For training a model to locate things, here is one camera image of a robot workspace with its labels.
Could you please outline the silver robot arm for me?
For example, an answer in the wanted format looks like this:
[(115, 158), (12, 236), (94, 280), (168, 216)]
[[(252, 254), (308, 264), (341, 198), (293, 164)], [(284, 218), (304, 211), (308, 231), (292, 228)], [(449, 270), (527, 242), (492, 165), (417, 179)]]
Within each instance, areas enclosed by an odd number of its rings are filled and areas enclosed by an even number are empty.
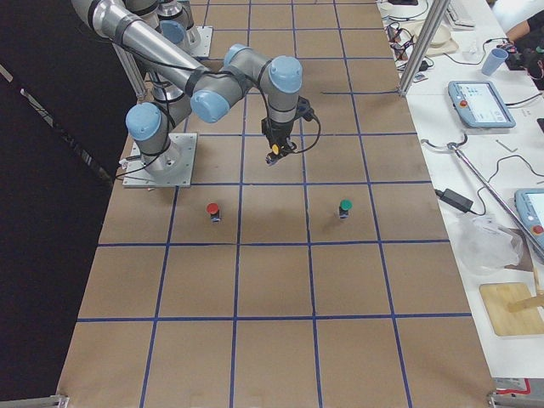
[(152, 84), (152, 99), (133, 106), (125, 123), (139, 149), (135, 168), (119, 174), (124, 184), (169, 187), (189, 184), (195, 139), (173, 130), (190, 114), (215, 123), (256, 88), (266, 116), (261, 128), (269, 165), (299, 152), (294, 122), (318, 119), (300, 96), (303, 67), (291, 56), (268, 58), (241, 44), (231, 46), (219, 71), (191, 55), (200, 39), (187, 1), (74, 1), (91, 31), (112, 43), (137, 94)]
[(201, 37), (195, 26), (189, 1), (162, 0), (159, 2), (157, 15), (161, 32), (171, 43), (186, 52), (200, 44)]

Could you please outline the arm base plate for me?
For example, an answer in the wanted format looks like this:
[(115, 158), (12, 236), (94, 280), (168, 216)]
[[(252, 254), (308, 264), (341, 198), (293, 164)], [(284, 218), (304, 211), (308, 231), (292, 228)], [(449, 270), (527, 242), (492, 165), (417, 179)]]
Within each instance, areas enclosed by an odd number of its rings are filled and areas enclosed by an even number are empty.
[(195, 58), (207, 58), (211, 50), (213, 28), (194, 25), (187, 31), (188, 53)]
[(197, 133), (170, 133), (170, 145), (158, 157), (142, 156), (139, 142), (134, 141), (131, 155), (122, 177), (126, 188), (190, 187), (197, 146)]

